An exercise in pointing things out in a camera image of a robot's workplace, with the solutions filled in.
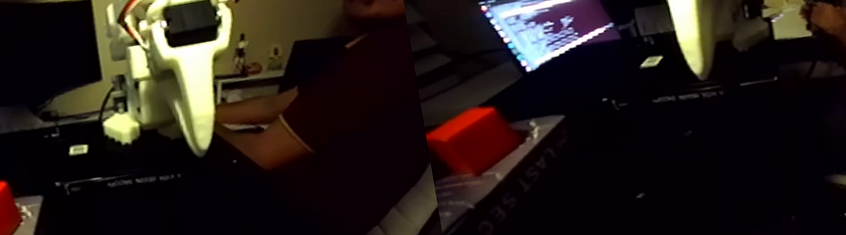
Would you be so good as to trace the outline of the person's left hand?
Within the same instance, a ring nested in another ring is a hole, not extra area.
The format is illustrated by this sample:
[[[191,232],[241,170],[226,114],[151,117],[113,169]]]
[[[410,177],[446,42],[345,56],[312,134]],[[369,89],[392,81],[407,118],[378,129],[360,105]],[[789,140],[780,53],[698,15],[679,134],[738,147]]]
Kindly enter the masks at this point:
[[[808,29],[831,36],[841,36],[846,32],[846,18],[842,8],[822,2],[805,4],[800,11]]]

